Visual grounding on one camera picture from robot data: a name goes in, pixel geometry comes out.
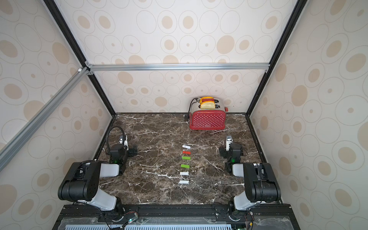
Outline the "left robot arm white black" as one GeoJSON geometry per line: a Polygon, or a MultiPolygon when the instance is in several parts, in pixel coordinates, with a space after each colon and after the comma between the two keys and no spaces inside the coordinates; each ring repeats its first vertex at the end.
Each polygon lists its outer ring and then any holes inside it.
{"type": "Polygon", "coordinates": [[[109,162],[74,162],[61,182],[57,196],[60,200],[85,203],[101,211],[115,211],[123,214],[121,199],[99,188],[100,178],[116,177],[126,170],[129,157],[138,154],[137,146],[116,144],[110,148],[109,162]]]}

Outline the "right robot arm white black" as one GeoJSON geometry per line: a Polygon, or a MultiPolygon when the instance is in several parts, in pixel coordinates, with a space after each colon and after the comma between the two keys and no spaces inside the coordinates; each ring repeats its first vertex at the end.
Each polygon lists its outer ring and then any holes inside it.
{"type": "Polygon", "coordinates": [[[243,144],[231,140],[219,147],[218,151],[226,160],[225,170],[243,179],[243,191],[228,203],[229,218],[240,221],[257,206],[281,203],[281,189],[271,164],[242,162],[242,158],[250,155],[250,152],[243,144]]]}

